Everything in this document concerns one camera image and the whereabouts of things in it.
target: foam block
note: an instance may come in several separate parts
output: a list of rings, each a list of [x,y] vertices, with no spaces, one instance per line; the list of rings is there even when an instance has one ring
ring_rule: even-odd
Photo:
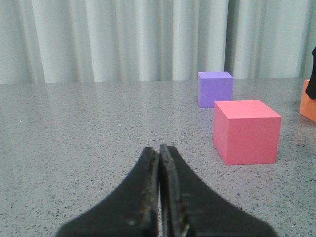
[[[316,122],[316,99],[312,100],[306,93],[306,88],[310,80],[304,81],[300,114]]]
[[[198,105],[214,108],[215,101],[231,100],[233,77],[228,72],[198,73]]]
[[[275,163],[281,116],[259,100],[218,101],[213,141],[225,164]]]

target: purple cube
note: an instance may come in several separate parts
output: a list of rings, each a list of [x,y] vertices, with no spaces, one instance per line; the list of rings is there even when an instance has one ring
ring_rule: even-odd
[[[198,73],[198,105],[214,108],[215,101],[232,100],[234,78],[228,72]]]

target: gray table surface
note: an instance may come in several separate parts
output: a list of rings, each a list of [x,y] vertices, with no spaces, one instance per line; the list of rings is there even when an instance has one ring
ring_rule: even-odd
[[[277,162],[224,165],[197,81],[0,86],[0,236],[53,236],[104,199],[142,149],[174,145],[197,175],[281,237],[316,236],[316,122],[303,79],[235,80],[282,115]]]

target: black object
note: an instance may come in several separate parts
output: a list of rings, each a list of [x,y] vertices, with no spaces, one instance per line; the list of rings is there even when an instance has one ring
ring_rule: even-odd
[[[312,51],[312,55],[313,55],[313,71],[312,71],[310,82],[308,83],[307,88],[306,88],[306,93],[312,100],[314,100],[316,99],[316,47]]]
[[[164,237],[277,237],[212,191],[166,145],[160,155],[145,148],[124,181],[56,237],[157,237],[158,183]]]
[[[163,236],[277,237],[265,222],[231,205],[204,184],[175,147],[160,147]]]
[[[57,237],[156,237],[158,154],[145,148],[123,182],[101,203],[65,224]]]

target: white curtain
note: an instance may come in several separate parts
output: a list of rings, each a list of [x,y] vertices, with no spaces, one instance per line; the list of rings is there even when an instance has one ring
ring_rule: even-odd
[[[0,0],[0,83],[310,77],[316,0]]]

